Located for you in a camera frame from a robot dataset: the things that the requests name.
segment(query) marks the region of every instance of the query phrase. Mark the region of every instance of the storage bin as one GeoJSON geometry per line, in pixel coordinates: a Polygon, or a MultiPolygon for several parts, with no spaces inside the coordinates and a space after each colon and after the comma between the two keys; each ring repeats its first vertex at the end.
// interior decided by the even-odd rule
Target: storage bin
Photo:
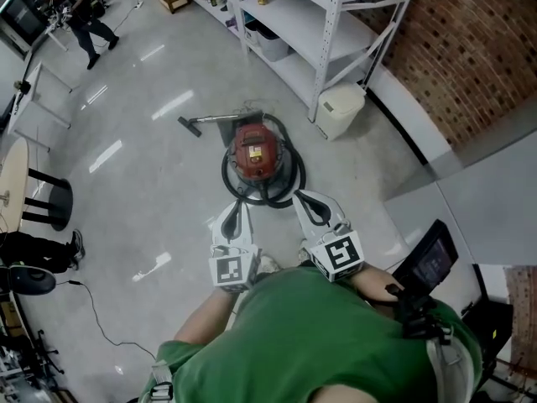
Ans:
{"type": "Polygon", "coordinates": [[[268,61],[281,60],[289,53],[289,45],[261,23],[258,24],[258,42],[268,61]]]}
{"type": "Polygon", "coordinates": [[[256,20],[250,21],[244,24],[244,37],[251,44],[259,44],[258,41],[258,26],[259,22],[256,20]]]}

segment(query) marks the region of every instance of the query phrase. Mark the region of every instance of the red vacuum cleaner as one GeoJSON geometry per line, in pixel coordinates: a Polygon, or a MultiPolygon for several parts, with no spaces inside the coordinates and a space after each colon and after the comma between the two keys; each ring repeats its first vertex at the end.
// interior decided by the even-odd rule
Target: red vacuum cleaner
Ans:
{"type": "Polygon", "coordinates": [[[293,204],[282,201],[295,187],[305,188],[304,161],[297,152],[285,126],[262,111],[208,116],[179,122],[195,136],[197,123],[218,123],[227,148],[222,159],[222,179],[238,199],[251,205],[283,209],[293,204]]]}

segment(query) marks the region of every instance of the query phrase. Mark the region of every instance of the glossy floor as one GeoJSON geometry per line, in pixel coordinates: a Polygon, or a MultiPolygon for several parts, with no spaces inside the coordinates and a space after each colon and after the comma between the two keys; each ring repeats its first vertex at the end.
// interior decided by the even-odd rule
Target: glossy floor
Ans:
{"type": "MultiPolygon", "coordinates": [[[[216,126],[201,127],[198,139],[179,115],[261,107],[281,118],[304,157],[307,186],[340,202],[366,258],[387,268],[408,253],[383,199],[418,162],[375,106],[368,103],[342,139],[326,142],[300,99],[256,56],[247,63],[237,38],[202,8],[171,15],[143,0],[125,19],[136,2],[112,1],[103,20],[121,40],[114,51],[99,48],[92,71],[71,34],[58,33],[67,53],[44,45],[36,60],[78,86],[68,95],[51,92],[51,82],[42,92],[72,127],[45,120],[28,127],[54,145],[50,154],[32,148],[32,166],[67,178],[75,207],[62,233],[30,222],[23,231],[61,242],[73,228],[82,231],[86,259],[58,281],[88,285],[111,339],[156,352],[211,291],[211,222],[232,201],[220,177],[224,148],[216,126]]],[[[47,198],[46,187],[37,197],[47,198]]],[[[297,264],[302,234],[293,210],[251,214],[258,245],[282,265],[297,264]]],[[[43,328],[60,350],[62,380],[80,401],[124,402],[143,387],[151,359],[104,340],[84,288],[62,285],[23,304],[33,329],[43,328]]]]}

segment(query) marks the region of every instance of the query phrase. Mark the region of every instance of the vacuum hose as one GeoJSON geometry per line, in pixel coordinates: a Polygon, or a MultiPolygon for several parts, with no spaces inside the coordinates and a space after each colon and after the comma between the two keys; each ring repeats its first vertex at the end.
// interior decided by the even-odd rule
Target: vacuum hose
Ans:
{"type": "Polygon", "coordinates": [[[279,132],[284,137],[284,147],[289,151],[291,155],[291,175],[289,178],[289,184],[276,196],[269,197],[269,187],[268,183],[260,182],[258,185],[259,194],[261,196],[261,200],[256,200],[249,198],[247,196],[244,196],[240,192],[238,192],[231,182],[229,181],[229,177],[227,176],[227,164],[229,162],[229,151],[227,150],[224,154],[224,158],[222,159],[222,179],[224,180],[224,185],[226,188],[239,200],[242,200],[243,202],[246,202],[251,205],[255,206],[269,206],[273,207],[275,209],[285,209],[286,207],[289,207],[293,204],[293,199],[290,198],[286,201],[278,201],[281,198],[285,197],[289,192],[293,189],[293,186],[295,185],[296,176],[298,173],[300,173],[300,183],[299,183],[299,190],[303,190],[305,188],[305,167],[304,167],[304,161],[302,160],[302,157],[298,153],[298,151],[293,146],[293,142],[291,142],[291,138],[289,137],[287,133],[287,129],[285,126],[272,115],[268,115],[265,113],[263,115],[263,119],[267,119],[269,121],[272,121],[276,126],[278,127],[279,132]]]}

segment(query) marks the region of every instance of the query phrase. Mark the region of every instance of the green shirt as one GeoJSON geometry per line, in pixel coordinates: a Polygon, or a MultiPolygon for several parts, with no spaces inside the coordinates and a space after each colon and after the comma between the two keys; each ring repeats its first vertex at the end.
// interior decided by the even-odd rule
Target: green shirt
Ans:
{"type": "MultiPolygon", "coordinates": [[[[448,306],[437,315],[454,327],[479,372],[471,332],[448,306]]],[[[232,329],[212,343],[166,342],[157,359],[169,364],[177,403],[306,403],[335,384],[381,403],[431,403],[436,385],[425,341],[402,339],[401,327],[316,269],[289,269],[256,284],[232,329]]]]}

